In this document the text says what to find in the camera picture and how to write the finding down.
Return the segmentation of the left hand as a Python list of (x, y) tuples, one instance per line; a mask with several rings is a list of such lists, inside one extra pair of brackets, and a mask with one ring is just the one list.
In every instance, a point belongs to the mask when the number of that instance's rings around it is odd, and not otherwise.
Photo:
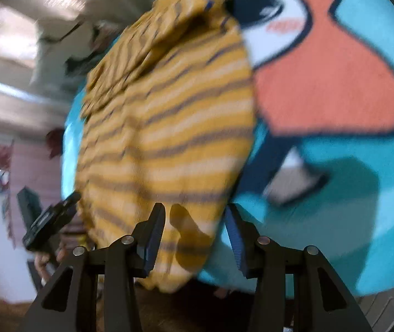
[(60, 242), (57, 249), (49, 243), (42, 252), (36, 252), (34, 257), (34, 267), (39, 274), (43, 284), (51, 279), (52, 274), (57, 269), (54, 262), (60, 264), (67, 255), (67, 248), (64, 242)]

